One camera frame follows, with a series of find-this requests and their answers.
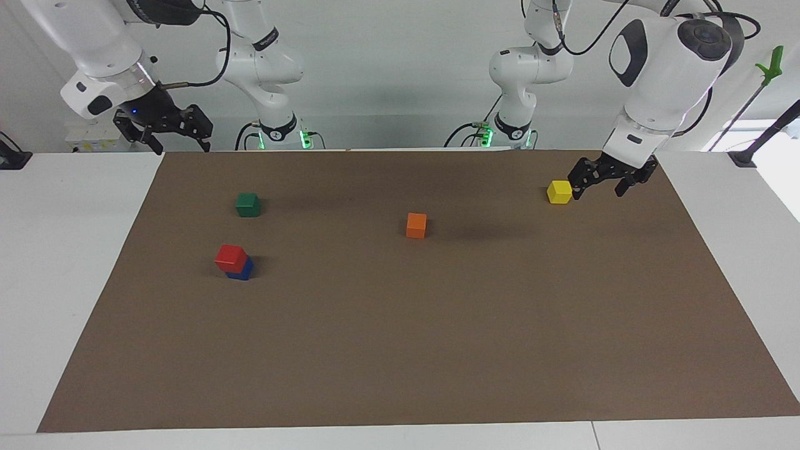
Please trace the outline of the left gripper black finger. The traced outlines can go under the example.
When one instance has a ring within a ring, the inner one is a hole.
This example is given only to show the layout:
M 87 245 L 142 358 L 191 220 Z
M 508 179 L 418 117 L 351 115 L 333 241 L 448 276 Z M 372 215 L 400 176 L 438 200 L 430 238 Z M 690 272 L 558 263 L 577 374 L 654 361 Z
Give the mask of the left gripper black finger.
M 603 163 L 603 157 L 597 159 L 589 159 L 588 157 L 580 157 L 575 163 L 574 167 L 567 175 L 567 181 L 571 186 L 572 199 L 578 200 L 583 196 L 584 191 L 592 185 L 598 183 L 599 176 L 596 174 L 598 168 Z
M 647 183 L 655 170 L 656 168 L 640 168 L 625 174 L 615 187 L 616 196 L 621 198 L 626 194 L 629 188 L 634 187 L 638 183 Z

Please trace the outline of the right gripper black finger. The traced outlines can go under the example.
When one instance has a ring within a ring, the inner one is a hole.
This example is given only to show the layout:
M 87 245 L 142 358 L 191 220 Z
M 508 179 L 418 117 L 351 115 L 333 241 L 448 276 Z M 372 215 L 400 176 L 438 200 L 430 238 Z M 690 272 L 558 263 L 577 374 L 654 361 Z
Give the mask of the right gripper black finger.
M 117 130 L 120 131 L 122 137 L 129 143 L 141 143 L 149 146 L 157 156 L 162 156 L 163 145 L 153 136 L 150 126 L 140 130 L 131 119 L 113 119 L 112 122 L 117 127 Z
M 205 115 L 197 104 L 189 105 L 186 109 L 180 110 L 180 130 L 183 136 L 187 136 L 202 148 L 203 152 L 211 151 L 211 136 L 214 125 Z

